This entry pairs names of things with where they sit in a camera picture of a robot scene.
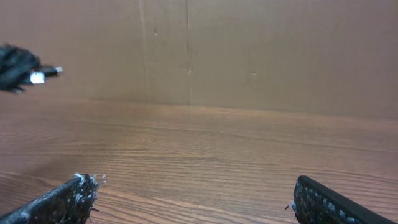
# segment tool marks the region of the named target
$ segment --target cardboard panel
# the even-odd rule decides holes
[[[397,116],[397,1],[188,8],[193,105]]]
[[[150,101],[189,103],[187,5],[184,0],[142,0]]]
[[[145,100],[138,1],[12,0],[1,1],[0,12],[0,42],[65,70],[26,94]]]

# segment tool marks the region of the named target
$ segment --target wood grain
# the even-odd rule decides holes
[[[398,222],[398,121],[0,94],[0,213],[106,174],[93,223],[296,223],[309,175]]]

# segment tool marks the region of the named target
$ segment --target black object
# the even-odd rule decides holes
[[[292,208],[299,223],[393,224],[317,181],[300,176]]]
[[[59,71],[60,67],[42,66],[40,59],[26,49],[0,47],[0,90],[20,92],[20,85],[44,83],[45,77]]]
[[[0,224],[84,224],[90,216],[98,187],[95,175],[75,174],[21,208],[0,217]]]

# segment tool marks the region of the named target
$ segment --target wooden tabletop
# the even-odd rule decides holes
[[[308,175],[398,222],[398,121],[0,96],[0,213],[106,174],[93,223],[296,223]]]

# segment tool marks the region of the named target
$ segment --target blurry black object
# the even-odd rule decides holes
[[[94,207],[98,187],[95,175],[75,177],[41,197],[0,217],[0,224],[84,224]]]
[[[20,85],[44,83],[45,77],[61,71],[61,67],[42,66],[40,59],[26,49],[0,47],[0,90],[21,92]]]
[[[301,224],[394,223],[307,176],[298,177],[291,206]]]

